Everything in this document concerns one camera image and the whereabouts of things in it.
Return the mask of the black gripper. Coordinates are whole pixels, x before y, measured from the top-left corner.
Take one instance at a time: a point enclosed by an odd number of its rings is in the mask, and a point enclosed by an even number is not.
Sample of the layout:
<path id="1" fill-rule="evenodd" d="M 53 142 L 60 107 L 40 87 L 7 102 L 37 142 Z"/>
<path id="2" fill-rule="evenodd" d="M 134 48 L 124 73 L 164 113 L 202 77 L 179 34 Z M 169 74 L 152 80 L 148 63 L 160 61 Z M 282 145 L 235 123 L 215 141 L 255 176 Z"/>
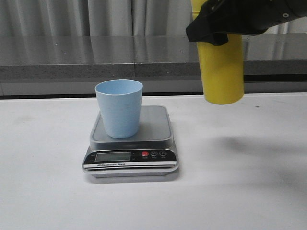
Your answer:
<path id="1" fill-rule="evenodd" d="M 221 24 L 215 19 L 222 0 L 192 0 L 193 21 L 186 27 L 190 42 L 205 42 L 214 46 L 228 43 L 227 34 L 260 35 L 270 27 L 306 17 L 305 0 L 231 0 L 230 17 Z"/>

